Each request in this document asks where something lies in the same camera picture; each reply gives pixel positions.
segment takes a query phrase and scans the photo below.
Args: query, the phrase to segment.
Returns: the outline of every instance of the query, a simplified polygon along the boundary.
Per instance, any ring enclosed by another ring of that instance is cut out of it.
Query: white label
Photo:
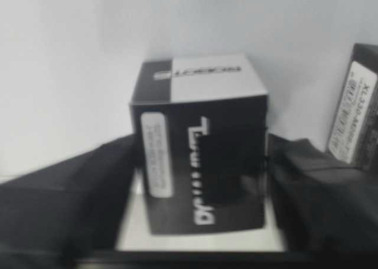
[[[171,75],[173,103],[267,95],[260,77],[242,54],[174,59]]]
[[[156,198],[171,197],[171,154],[165,116],[160,112],[144,112],[141,123],[149,192]]]
[[[328,143],[333,155],[351,163],[377,82],[377,74],[353,61]]]

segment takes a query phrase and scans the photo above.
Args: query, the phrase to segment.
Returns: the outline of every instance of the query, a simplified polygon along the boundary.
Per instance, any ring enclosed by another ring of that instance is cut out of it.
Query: black box
[[[378,173],[378,46],[355,44],[328,150],[337,159]]]
[[[242,54],[142,65],[131,112],[152,233],[263,225],[261,170],[242,167],[265,155],[267,104]]]

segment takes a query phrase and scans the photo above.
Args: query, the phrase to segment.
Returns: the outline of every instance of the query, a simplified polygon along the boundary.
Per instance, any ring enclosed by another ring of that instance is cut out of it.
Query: small box
[[[378,46],[355,44],[328,151],[337,159],[378,173]]]
[[[260,170],[242,167],[265,155],[267,105],[243,54],[142,65],[131,113],[153,234],[263,225]]]

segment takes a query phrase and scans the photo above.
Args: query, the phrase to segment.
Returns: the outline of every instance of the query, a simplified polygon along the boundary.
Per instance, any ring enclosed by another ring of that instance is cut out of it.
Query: white surface
[[[353,43],[376,0],[0,0],[0,176],[131,132],[145,59],[245,51],[271,131],[324,148]]]
[[[266,202],[262,229],[206,235],[151,235],[144,196],[133,194],[121,223],[116,249],[120,251],[284,251],[275,226],[271,202]]]
[[[239,72],[206,73],[172,77],[171,102],[212,101],[266,95],[267,91],[252,63],[242,54],[179,58],[172,62],[172,72],[204,67],[237,67]]]

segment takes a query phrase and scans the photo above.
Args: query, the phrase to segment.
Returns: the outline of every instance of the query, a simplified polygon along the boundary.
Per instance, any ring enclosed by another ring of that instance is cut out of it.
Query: product box
[[[337,159],[378,173],[378,46],[356,44],[347,69],[328,150]]]
[[[263,225],[267,105],[243,54],[142,65],[131,113],[153,234]]]

